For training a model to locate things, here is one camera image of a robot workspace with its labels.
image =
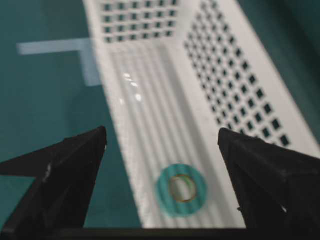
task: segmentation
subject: white plastic basket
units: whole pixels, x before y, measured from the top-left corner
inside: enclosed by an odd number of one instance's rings
[[[221,127],[320,156],[235,0],[83,1],[143,227],[245,226],[217,145]],[[189,217],[166,215],[155,197],[175,163],[207,182],[205,206]]]

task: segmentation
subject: perforated panel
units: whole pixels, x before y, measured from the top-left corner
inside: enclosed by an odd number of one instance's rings
[[[217,2],[203,1],[185,41],[216,124],[282,147],[291,140]]]
[[[178,0],[101,0],[101,20],[107,43],[172,37]]]

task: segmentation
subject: green washer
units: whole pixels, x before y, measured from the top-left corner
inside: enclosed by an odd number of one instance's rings
[[[173,191],[173,181],[182,180],[191,191],[188,199],[179,198]],[[164,169],[155,184],[160,207],[171,217],[186,217],[197,212],[206,202],[207,184],[204,177],[186,164],[173,164]]]

